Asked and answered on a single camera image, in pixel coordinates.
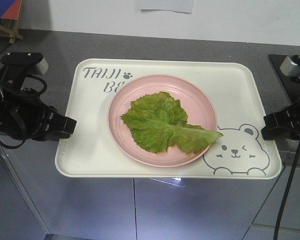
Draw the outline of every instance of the wire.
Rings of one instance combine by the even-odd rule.
[[[5,84],[1,84],[0,86],[6,90],[7,92],[9,92],[10,94],[14,95],[14,96],[18,96],[18,97],[22,97],[22,98],[34,98],[34,97],[39,97],[41,94],[43,94],[46,90],[47,90],[47,83],[45,80],[43,80],[42,78],[35,76],[35,75],[31,75],[31,74],[27,74],[26,75],[29,78],[35,79],[37,81],[39,81],[40,83],[42,83],[43,88],[34,93],[34,94],[21,94],[18,93],[17,91],[15,91],[14,89],[10,89],[8,86],[6,86]]]
[[[20,144],[14,145],[14,146],[7,145],[3,141],[0,140],[0,145],[6,149],[17,149],[17,148],[21,147],[21,145],[23,145],[27,140],[27,128],[26,128],[24,121],[21,119],[21,117],[19,116],[19,114],[15,108],[10,109],[9,113],[11,114],[11,116],[13,117],[13,119],[16,121],[16,123],[19,125],[19,127],[21,129],[22,140],[21,140]]]
[[[294,160],[293,160],[292,167],[291,167],[291,170],[290,170],[289,178],[288,178],[288,181],[286,183],[285,191],[284,191],[284,194],[283,194],[283,197],[282,197],[279,213],[278,213],[276,223],[275,223],[275,227],[274,227],[273,240],[278,239],[280,222],[281,222],[282,215],[284,213],[284,209],[285,209],[285,205],[286,205],[286,202],[287,202],[287,198],[288,198],[289,190],[290,190],[290,187],[291,187],[292,179],[293,179],[295,171],[296,171],[299,155],[300,155],[300,141],[299,141],[298,147],[297,147],[295,155],[294,155]]]

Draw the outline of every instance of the pink plate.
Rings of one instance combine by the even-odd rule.
[[[170,75],[148,75],[139,77],[121,88],[108,109],[108,127],[117,145],[132,159],[155,167],[176,167],[190,163],[206,152],[209,146],[199,153],[185,153],[177,146],[167,152],[152,153],[138,146],[130,130],[120,116],[131,108],[135,101],[146,94],[167,92],[179,99],[181,107],[188,114],[188,124],[200,125],[207,130],[217,129],[217,117],[209,98],[197,86],[180,77]]]

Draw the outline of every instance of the tray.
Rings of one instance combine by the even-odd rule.
[[[113,140],[110,102],[125,84],[147,75],[170,75],[196,85],[211,100],[224,134],[195,161],[156,167],[135,161]],[[265,111],[252,73],[238,63],[87,59],[76,67],[66,115],[77,120],[55,156],[68,177],[271,179],[281,171],[274,141],[261,136]]]

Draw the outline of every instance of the cartoon bear face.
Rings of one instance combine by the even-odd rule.
[[[219,128],[223,134],[203,155],[204,162],[213,169],[213,173],[223,170],[233,174],[249,174],[252,170],[266,175],[269,155],[258,141],[258,130],[243,124],[238,129]]]

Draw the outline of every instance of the paw print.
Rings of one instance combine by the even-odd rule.
[[[124,75],[123,75],[123,78],[124,78],[124,79],[130,79],[130,78],[132,78],[132,77],[133,77],[133,76],[131,75],[130,72],[125,72]]]

